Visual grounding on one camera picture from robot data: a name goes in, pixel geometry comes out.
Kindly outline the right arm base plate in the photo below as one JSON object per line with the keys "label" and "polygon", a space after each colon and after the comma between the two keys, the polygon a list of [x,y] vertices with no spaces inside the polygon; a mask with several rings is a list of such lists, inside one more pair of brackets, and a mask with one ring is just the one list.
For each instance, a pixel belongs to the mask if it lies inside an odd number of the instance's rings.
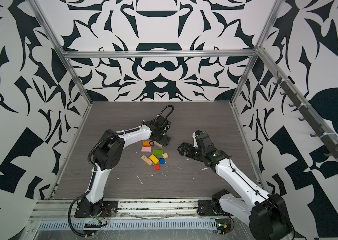
{"label": "right arm base plate", "polygon": [[224,212],[216,200],[198,200],[197,214],[201,217],[233,216]]}

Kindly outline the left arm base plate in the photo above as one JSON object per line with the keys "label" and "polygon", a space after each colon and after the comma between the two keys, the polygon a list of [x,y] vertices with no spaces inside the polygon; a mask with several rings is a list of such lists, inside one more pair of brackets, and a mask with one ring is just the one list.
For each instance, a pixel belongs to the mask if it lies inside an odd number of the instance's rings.
{"label": "left arm base plate", "polygon": [[89,218],[96,215],[99,218],[107,218],[118,211],[118,201],[102,201],[95,204],[87,200],[80,201],[74,214],[75,218]]}

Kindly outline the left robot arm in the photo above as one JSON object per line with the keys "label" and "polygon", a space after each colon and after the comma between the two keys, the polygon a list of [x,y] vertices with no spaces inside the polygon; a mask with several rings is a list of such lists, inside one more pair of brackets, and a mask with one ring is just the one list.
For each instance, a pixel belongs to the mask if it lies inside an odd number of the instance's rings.
{"label": "left robot arm", "polygon": [[164,147],[171,138],[167,136],[171,122],[162,116],[126,131],[106,130],[88,154],[93,167],[91,180],[82,201],[90,207],[99,205],[111,170],[119,163],[125,147],[140,141],[157,142]]}

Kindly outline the natural wood block front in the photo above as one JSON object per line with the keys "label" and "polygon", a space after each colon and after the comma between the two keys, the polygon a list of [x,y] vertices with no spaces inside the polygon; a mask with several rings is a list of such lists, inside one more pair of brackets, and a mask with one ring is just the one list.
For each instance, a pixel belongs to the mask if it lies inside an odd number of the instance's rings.
{"label": "natural wood block front", "polygon": [[150,159],[149,159],[148,157],[146,157],[145,155],[143,155],[143,156],[141,157],[141,159],[142,159],[145,163],[147,163],[149,166],[154,165],[153,161],[150,160]]}

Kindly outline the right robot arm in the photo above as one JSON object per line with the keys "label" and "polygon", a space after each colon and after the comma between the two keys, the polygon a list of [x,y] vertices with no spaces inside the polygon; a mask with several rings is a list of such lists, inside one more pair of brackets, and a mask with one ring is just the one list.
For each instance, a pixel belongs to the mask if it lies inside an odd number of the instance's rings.
{"label": "right robot arm", "polygon": [[233,162],[232,156],[215,147],[208,134],[196,131],[192,137],[192,144],[182,143],[178,147],[179,154],[204,163],[241,197],[237,199],[227,191],[218,192],[213,196],[216,211],[232,215],[246,224],[256,240],[295,239],[295,228],[279,194],[270,194],[247,177]]}

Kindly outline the orange wood block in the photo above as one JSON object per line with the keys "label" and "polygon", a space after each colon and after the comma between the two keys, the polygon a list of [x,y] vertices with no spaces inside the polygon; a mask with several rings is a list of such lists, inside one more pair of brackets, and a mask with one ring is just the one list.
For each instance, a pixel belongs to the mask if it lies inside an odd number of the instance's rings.
{"label": "orange wood block", "polygon": [[151,147],[150,141],[143,141],[143,147]]}

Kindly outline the natural wood block long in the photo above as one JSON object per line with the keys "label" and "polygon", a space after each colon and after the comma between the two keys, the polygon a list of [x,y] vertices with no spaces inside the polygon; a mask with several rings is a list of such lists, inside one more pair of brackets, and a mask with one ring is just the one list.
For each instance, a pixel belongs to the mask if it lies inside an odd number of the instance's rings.
{"label": "natural wood block long", "polygon": [[155,147],[163,148],[163,146],[161,144],[159,144],[158,142],[156,142],[156,141],[154,141],[154,145],[155,145]]}

